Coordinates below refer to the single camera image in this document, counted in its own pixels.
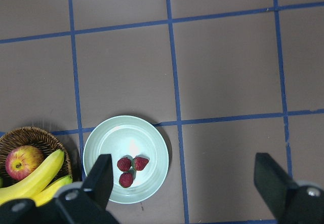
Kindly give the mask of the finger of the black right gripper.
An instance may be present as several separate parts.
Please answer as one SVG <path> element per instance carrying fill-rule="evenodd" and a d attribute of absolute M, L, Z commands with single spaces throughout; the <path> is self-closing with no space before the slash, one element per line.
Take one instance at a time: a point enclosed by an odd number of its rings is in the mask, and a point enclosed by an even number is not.
<path fill-rule="evenodd" d="M 268 153 L 256 153 L 254 185 L 278 223 L 323 223 L 323 188 L 295 181 Z"/>
<path fill-rule="evenodd" d="M 43 206 L 31 199 L 1 205 L 1 223 L 118 223 L 106 210 L 112 188 L 112 157 L 103 154 L 83 182 L 61 187 Z"/>

